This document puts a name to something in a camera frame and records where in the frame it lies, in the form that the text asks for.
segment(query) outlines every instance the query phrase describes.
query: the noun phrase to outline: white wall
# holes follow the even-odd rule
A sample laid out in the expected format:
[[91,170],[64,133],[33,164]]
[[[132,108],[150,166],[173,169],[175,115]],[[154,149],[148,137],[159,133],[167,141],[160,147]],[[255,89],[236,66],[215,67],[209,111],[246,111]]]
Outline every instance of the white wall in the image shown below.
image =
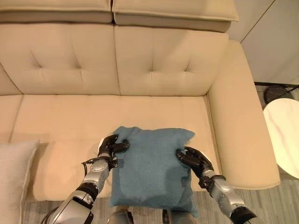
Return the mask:
[[235,1],[240,23],[228,33],[239,41],[248,34],[242,45],[254,81],[299,84],[299,0]]
[[239,22],[232,22],[229,38],[242,41],[274,0],[235,0]]

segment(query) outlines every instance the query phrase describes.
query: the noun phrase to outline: upholstery fabric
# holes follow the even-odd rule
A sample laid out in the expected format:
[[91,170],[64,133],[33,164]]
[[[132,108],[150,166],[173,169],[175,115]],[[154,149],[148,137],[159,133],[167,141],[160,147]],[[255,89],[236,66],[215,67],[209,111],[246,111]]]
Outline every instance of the upholstery fabric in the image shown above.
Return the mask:
[[0,22],[111,23],[110,0],[2,0]]
[[1,11],[0,22],[78,22],[78,23],[111,23],[111,12],[97,11]]
[[[25,95],[12,142],[41,140],[28,200],[64,200],[84,177],[80,163],[95,157],[100,139],[120,125],[190,130],[196,134],[187,145],[202,150],[219,172],[204,97]],[[111,176],[100,197],[110,195]],[[191,186],[201,190],[194,173]]]
[[114,134],[119,135],[117,143],[128,140],[130,147],[117,154],[119,166],[113,170],[111,206],[188,211],[198,216],[190,186],[191,169],[176,157],[176,150],[183,150],[195,133],[182,128],[121,126]]
[[9,142],[22,97],[0,96],[0,143]]
[[229,42],[223,67],[208,97],[221,168],[228,182],[243,189],[278,185],[269,132],[238,42]]
[[226,32],[231,21],[239,20],[233,0],[115,0],[112,11],[118,25]]
[[119,94],[112,25],[0,24],[0,63],[25,94]]
[[115,27],[121,95],[203,96],[227,43],[223,33]]
[[0,95],[21,94],[14,83],[9,79],[0,62]]
[[22,204],[38,143],[38,140],[33,140],[0,144],[0,224],[21,224]]
[[230,28],[231,21],[211,21],[202,19],[183,19],[176,17],[147,16],[134,14],[114,13],[117,25],[145,26],[163,28],[184,28],[226,32]]

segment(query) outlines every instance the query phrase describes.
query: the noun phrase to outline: pillow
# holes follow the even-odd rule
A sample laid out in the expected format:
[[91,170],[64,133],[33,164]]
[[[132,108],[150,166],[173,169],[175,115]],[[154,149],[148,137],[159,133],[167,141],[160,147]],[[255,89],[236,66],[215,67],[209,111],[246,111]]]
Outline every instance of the pillow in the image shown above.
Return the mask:
[[191,190],[190,168],[176,157],[194,136],[180,128],[142,130],[119,127],[117,143],[127,139],[129,149],[117,154],[113,169],[112,206],[128,205],[188,211],[198,216]]
[[39,140],[0,144],[0,224],[20,224],[31,163]]

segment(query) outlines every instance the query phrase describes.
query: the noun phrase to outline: sofa back cushion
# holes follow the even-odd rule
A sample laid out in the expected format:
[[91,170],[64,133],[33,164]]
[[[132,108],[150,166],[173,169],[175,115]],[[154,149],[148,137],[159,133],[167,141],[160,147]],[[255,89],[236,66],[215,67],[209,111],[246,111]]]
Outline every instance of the sofa back cushion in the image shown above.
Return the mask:
[[238,21],[234,0],[114,0],[117,25],[226,32]]
[[119,94],[112,25],[0,24],[0,64],[25,94]]
[[14,83],[9,79],[9,76],[3,69],[0,61],[0,96],[21,94]]
[[0,24],[0,65],[24,94],[203,96],[227,43],[210,31]]
[[0,22],[111,23],[110,0],[1,0]]
[[228,35],[170,28],[115,27],[121,95],[202,96],[218,72]]

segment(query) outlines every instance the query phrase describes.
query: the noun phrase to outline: sofa cushion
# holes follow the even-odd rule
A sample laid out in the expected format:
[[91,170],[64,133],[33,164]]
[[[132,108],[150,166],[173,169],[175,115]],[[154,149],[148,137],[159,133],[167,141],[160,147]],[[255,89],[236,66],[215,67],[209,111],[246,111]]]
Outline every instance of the sofa cushion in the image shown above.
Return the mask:
[[21,94],[14,83],[10,80],[0,63],[0,95]]
[[226,32],[238,21],[233,0],[115,0],[112,11],[118,25]]
[[176,156],[176,150],[184,149],[193,132],[121,126],[114,134],[118,134],[117,143],[127,140],[130,147],[117,154],[122,163],[113,170],[111,206],[188,211],[198,216],[191,190],[191,168]]
[[22,97],[0,96],[0,143],[10,140]]
[[[28,199],[64,200],[84,177],[80,163],[97,156],[100,139],[121,125],[193,131],[187,145],[202,150],[219,172],[205,98],[25,95],[12,142],[41,140]],[[100,197],[110,195],[111,176]],[[193,173],[191,185],[200,190]]]
[[0,22],[111,23],[110,0],[2,0]]
[[0,64],[25,94],[119,94],[112,25],[0,24]]
[[33,140],[0,144],[0,224],[21,224],[22,206],[30,180],[30,167],[38,143],[38,140]]
[[121,94],[205,95],[218,72],[227,43],[228,35],[223,33],[115,27]]

